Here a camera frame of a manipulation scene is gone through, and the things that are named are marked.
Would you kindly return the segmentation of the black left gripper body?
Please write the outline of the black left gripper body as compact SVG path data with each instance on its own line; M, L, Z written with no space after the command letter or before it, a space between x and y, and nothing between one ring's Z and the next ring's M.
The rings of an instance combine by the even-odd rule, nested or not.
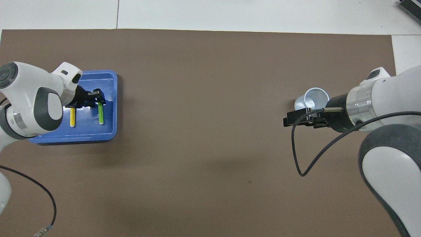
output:
M83 87L76 87L75 90L75 96L67 104L68 108L82 108L82 107L88 107L89 103L87 102L88 99L88 93L89 91L86 91L83 89Z

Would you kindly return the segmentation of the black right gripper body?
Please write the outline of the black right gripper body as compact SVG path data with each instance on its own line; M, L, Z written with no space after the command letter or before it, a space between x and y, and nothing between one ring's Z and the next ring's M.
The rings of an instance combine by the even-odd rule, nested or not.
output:
M340 112L329 112L324 115L328 126L332 128L334 131L339 133L344 133L350 130L354 124L349 118L347 109L346 109L346 99L348 94L342 94L340 96L336 96L331 98L327 104L326 108L342 108L343 110Z

